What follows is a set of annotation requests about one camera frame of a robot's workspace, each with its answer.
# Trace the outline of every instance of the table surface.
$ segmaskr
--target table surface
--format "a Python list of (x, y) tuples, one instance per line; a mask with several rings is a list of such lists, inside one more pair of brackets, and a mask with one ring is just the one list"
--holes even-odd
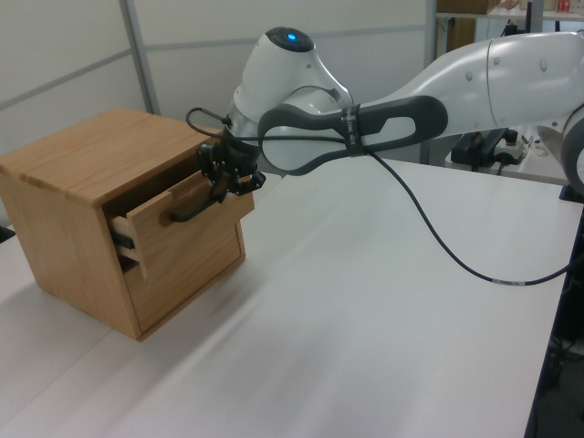
[[(567, 185), (568, 179), (566, 178), (566, 174), (557, 157), (550, 151), (550, 148), (555, 148), (554, 151), (558, 151), (558, 148), (561, 147), (561, 140), (558, 144), (558, 139), (551, 136), (551, 130), (544, 130), (543, 133), (546, 136), (542, 139), (536, 126), (521, 126), (515, 127), (514, 129), (519, 132), (519, 138), (523, 135), (526, 139), (533, 139), (533, 141), (527, 147), (527, 155), (524, 159), (517, 165), (509, 164), (505, 166), (501, 171), (501, 176)], [(489, 167), (480, 167), (478, 171), (496, 175), (500, 165), (500, 162), (495, 162)], [(468, 164), (453, 162), (451, 152), (444, 159), (444, 167), (464, 171), (471, 170), (471, 166)]]
[[(568, 262), (558, 186), (392, 164), (476, 269)], [(0, 245), (0, 437), (523, 437), (563, 277), (470, 276), (366, 157), (284, 178), (242, 226), (240, 268), (143, 343)]]

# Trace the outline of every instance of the black cable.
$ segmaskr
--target black cable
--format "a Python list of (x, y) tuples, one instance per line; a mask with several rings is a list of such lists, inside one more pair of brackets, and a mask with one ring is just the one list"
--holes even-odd
[(501, 176), (501, 171), (503, 170), (503, 168), (507, 165), (506, 159), (502, 159), (501, 160), (501, 165), (499, 165), (499, 170), (496, 171), (496, 176)]
[[(319, 136), (297, 136), (297, 135), (287, 135), (287, 136), (270, 136), (270, 137), (229, 137), (229, 136), (224, 136), (221, 134), (215, 134), (213, 132), (208, 132), (205, 130), (201, 130), (200, 128), (196, 127), (195, 125), (193, 125), (191, 123), (191, 115), (195, 112), (202, 112), (204, 114), (207, 114), (208, 116), (211, 116), (215, 119), (220, 120), (223, 124), (227, 125), (229, 124), (231, 121), (229, 120), (229, 118), (222, 118), (220, 116), (218, 116), (217, 114), (212, 113), (211, 111), (209, 111), (208, 109), (204, 109), (204, 108), (193, 108), (191, 110), (189, 110), (189, 112), (187, 112), (186, 114), (186, 122), (187, 124), (193, 129), (196, 130), (197, 132), (206, 135), (208, 137), (212, 137), (215, 139), (220, 139), (220, 140), (236, 140), (236, 141), (274, 141), (274, 140), (301, 140), (301, 141), (334, 141), (337, 143), (345, 143), (345, 141), (343, 139), (339, 139), (339, 138), (334, 138), (334, 137), (319, 137)], [(477, 271), (475, 271), (474, 269), (472, 269), (470, 266), (466, 265), (460, 258), (458, 258), (452, 251), (451, 249), (444, 243), (444, 241), (442, 240), (442, 238), (438, 235), (438, 233), (436, 233), (436, 230), (434, 229), (433, 225), (431, 224), (430, 220), (428, 219), (428, 216), (426, 216), (426, 213), (424, 212), (424, 210), (422, 209), (422, 206), (420, 205), (420, 203), (418, 202), (418, 199), (415, 197), (415, 195), (413, 194), (412, 190), (410, 189), (410, 187), (408, 186), (408, 184), (405, 183), (405, 181), (400, 177), (400, 175), (397, 174), (396, 171), (394, 171), (392, 169), (392, 167), (385, 162), (384, 160), (382, 160), (379, 155), (377, 155), (374, 151), (371, 151), (369, 148), (364, 147), (363, 148), (364, 152), (366, 154), (369, 154), (371, 157), (373, 157), (379, 164), (381, 164), (381, 166), (383, 166), (389, 173), (391, 173), (391, 175), (393, 175), (393, 177), (397, 180), (397, 182), (401, 185), (401, 187), (403, 187), (403, 189), (406, 191), (406, 193), (410, 196), (410, 198), (412, 199), (414, 205), (416, 206), (418, 213), (420, 213), (420, 216), (422, 217), (422, 219), (424, 220), (424, 222), (426, 223), (426, 225), (428, 226), (428, 229), (430, 230), (430, 232), (432, 233), (432, 235), (434, 236), (434, 238), (436, 239), (436, 241), (440, 244), (440, 246), (443, 248), (443, 250), (446, 252), (446, 254), (448, 254), (462, 269), (464, 269), (465, 271), (469, 272), (470, 274), (477, 276), (481, 279), (483, 279), (484, 281), (488, 281), (489, 283), (495, 283), (498, 285), (507, 285), (507, 286), (534, 286), (534, 285), (539, 285), (541, 283), (545, 283), (549, 280), (552, 280), (558, 276), (561, 276), (562, 274), (565, 274), (566, 272), (568, 272), (569, 270), (573, 269), (575, 266), (579, 265), (582, 261), (584, 261), (584, 254), (581, 255), (580, 257), (578, 257), (576, 260), (574, 260), (573, 262), (569, 263), (568, 265), (562, 267), (561, 269), (559, 269), (559, 271), (556, 271), (553, 274), (550, 274), (549, 276), (544, 276), (542, 278), (539, 278), (537, 280), (531, 280), (531, 281), (507, 281), (507, 280), (499, 280), (497, 278), (492, 278), (490, 276), (485, 276)]]
[(273, 140), (332, 141), (332, 142), (336, 142), (336, 143), (345, 144), (345, 140), (342, 138), (320, 137), (318, 135), (312, 135), (312, 136), (311, 135), (277, 135), (277, 136), (266, 136), (266, 137), (235, 137), (235, 136), (226, 136), (226, 135), (222, 135), (222, 134), (216, 134), (214, 132), (202, 130), (201, 128), (195, 126), (191, 122), (191, 115), (194, 114), (195, 112), (202, 112), (203, 114), (211, 116), (214, 119), (221, 121), (224, 125), (231, 124), (231, 121), (229, 120), (229, 118), (228, 117), (222, 118), (221, 116), (218, 116), (217, 114), (211, 112), (210, 110), (205, 109), (205, 108), (200, 108), (200, 107), (193, 108), (193, 109), (189, 110), (189, 112), (186, 113), (186, 118), (185, 118), (186, 123), (187, 123), (187, 125), (189, 125), (191, 127), (191, 129), (196, 130), (200, 134), (206, 135), (207, 137), (212, 137), (214, 139), (225, 140), (225, 141), (273, 141)]
[(490, 276), (485, 276), (485, 275), (483, 275), (483, 274), (475, 271), (470, 266), (466, 265), (444, 243), (444, 241), (442, 240), (442, 238), (438, 235), (438, 233), (436, 233), (436, 230), (434, 229), (433, 225), (430, 223), (430, 220), (428, 219), (428, 216), (426, 215), (426, 213), (422, 209), (422, 206), (418, 202), (418, 199), (415, 197), (415, 195), (413, 194), (413, 192), (410, 189), (410, 187), (408, 186), (408, 184), (405, 183), (405, 181), (400, 177), (400, 175), (398, 175), (397, 172), (394, 171), (392, 169), (392, 167), (387, 162), (385, 162), (379, 155), (377, 155), (374, 151), (371, 151), (367, 147), (363, 148), (363, 150), (365, 151), (365, 153), (367, 153), (371, 157), (373, 157), (379, 164), (381, 164), (381, 166), (383, 166), (389, 173), (391, 173), (391, 175), (393, 175), (393, 178), (395, 178), (397, 180), (397, 182), (401, 185), (401, 187), (403, 187), (403, 190), (405, 190), (406, 193), (408, 195), (410, 195), (410, 199), (412, 199), (413, 204), (418, 209), (418, 213), (420, 214), (420, 216), (422, 217), (423, 221), (428, 226), (428, 229), (430, 230), (430, 232), (432, 233), (432, 235), (434, 236), (434, 238), (436, 239), (436, 241), (440, 244), (440, 246), (446, 252), (446, 254), (448, 254), (462, 269), (464, 269), (465, 271), (471, 273), (474, 276), (477, 276), (477, 277), (483, 279), (484, 281), (488, 281), (489, 283), (495, 283), (495, 284), (498, 284), (498, 285), (507, 285), (507, 286), (534, 286), (534, 285), (539, 285), (541, 283), (545, 283), (545, 282), (547, 282), (549, 280), (552, 280), (552, 279), (554, 279), (554, 278), (556, 278), (558, 276), (561, 276), (562, 274), (565, 274), (567, 271), (569, 271), (570, 269), (573, 269), (575, 266), (579, 265), (584, 260), (584, 256), (581, 255), (580, 257), (578, 257), (576, 260), (574, 260), (570, 264), (568, 264), (568, 265), (562, 267), (561, 269), (559, 269), (559, 271), (556, 271), (555, 273), (550, 274), (549, 276), (544, 276), (544, 277), (539, 278), (537, 280), (531, 280), (531, 281), (506, 281), (506, 280), (499, 280), (499, 279), (496, 279), (496, 278), (492, 278)]
[(564, 349), (564, 344), (562, 343), (562, 339), (560, 339), (556, 335), (551, 335), (551, 339), (556, 343), (558, 346), (559, 351), (561, 352)]
[(537, 438), (538, 433), (538, 424), (537, 424), (537, 406), (533, 407), (533, 438)]
[(572, 347), (574, 347), (574, 344), (576, 344), (576, 340), (575, 340), (575, 339), (574, 339), (574, 340), (572, 340), (572, 341), (570, 342), (570, 344), (569, 344), (567, 347), (565, 347), (565, 348), (562, 350), (562, 355), (564, 355), (564, 356), (565, 356), (565, 355), (566, 355), (566, 353), (568, 353), (568, 352), (569, 352), (569, 349), (571, 349)]
[(584, 356), (580, 356), (577, 359), (565, 358), (565, 360), (567, 360), (568, 362), (582, 362), (584, 360)]

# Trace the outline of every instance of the wooden top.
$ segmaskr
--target wooden top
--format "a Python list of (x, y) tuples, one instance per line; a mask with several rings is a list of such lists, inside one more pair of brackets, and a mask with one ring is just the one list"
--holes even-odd
[(101, 205), (193, 154), (182, 121), (116, 108), (0, 157), (0, 172)]

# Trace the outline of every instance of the wooden drawer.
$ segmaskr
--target wooden drawer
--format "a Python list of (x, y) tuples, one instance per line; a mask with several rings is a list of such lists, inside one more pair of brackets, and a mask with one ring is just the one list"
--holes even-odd
[(206, 203), (210, 191), (208, 180), (197, 172), (125, 217), (110, 218), (114, 240), (133, 246), (115, 245), (120, 256), (136, 263), (124, 277), (144, 332), (245, 257), (239, 219), (254, 209), (251, 193), (228, 195), (186, 222), (172, 220), (171, 214), (184, 214)]
[(254, 209), (251, 194), (228, 195), (223, 203), (211, 205), (187, 222), (171, 220), (171, 213), (184, 213), (205, 203), (210, 190), (208, 180), (197, 172), (132, 209), (126, 217), (111, 218), (113, 231), (134, 246), (116, 245), (117, 251), (139, 263), (146, 282), (160, 279), (193, 248), (204, 246), (219, 230), (230, 228)]

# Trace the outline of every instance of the cardboard box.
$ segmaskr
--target cardboard box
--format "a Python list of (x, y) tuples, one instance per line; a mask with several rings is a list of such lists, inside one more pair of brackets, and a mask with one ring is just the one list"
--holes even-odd
[(436, 12), (486, 15), (500, 0), (437, 0)]

